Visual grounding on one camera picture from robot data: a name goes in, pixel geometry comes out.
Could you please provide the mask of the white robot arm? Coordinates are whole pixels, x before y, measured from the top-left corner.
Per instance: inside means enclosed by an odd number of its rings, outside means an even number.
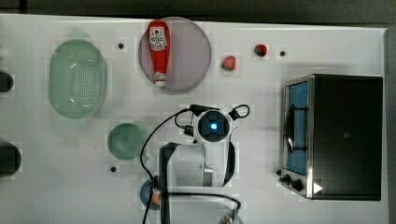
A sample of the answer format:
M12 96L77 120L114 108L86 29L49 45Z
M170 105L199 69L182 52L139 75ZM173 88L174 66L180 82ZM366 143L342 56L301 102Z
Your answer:
M192 113L191 124L182 129L193 141L188 145L169 142L159 151L162 224L171 224L169 198L178 195L176 188L222 188L234 174L232 132L243 116L230 106L190 105L187 110Z

